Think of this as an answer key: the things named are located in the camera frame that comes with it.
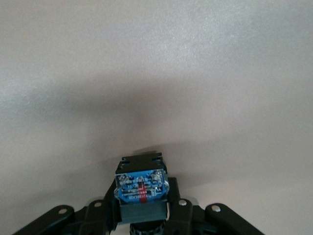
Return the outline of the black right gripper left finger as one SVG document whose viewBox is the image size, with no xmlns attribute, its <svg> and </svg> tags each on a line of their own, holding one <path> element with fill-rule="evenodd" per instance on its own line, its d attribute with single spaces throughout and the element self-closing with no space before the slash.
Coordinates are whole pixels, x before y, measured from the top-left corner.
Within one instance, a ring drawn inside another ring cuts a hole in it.
<svg viewBox="0 0 313 235">
<path fill-rule="evenodd" d="M 14 234 L 16 235 L 109 235 L 116 229 L 119 216 L 113 182 L 103 198 L 93 200 L 75 211 L 59 205 L 42 214 Z"/>
</svg>

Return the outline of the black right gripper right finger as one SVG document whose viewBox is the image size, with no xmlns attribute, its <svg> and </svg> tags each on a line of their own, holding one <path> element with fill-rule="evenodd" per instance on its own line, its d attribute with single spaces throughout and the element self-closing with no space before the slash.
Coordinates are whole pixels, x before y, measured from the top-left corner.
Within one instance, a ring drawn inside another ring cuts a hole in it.
<svg viewBox="0 0 313 235">
<path fill-rule="evenodd" d="M 175 177 L 169 180 L 169 219 L 164 227 L 165 235 L 262 235 L 263 233 L 221 203 L 213 203 L 202 209 L 190 200 L 182 198 Z"/>
</svg>

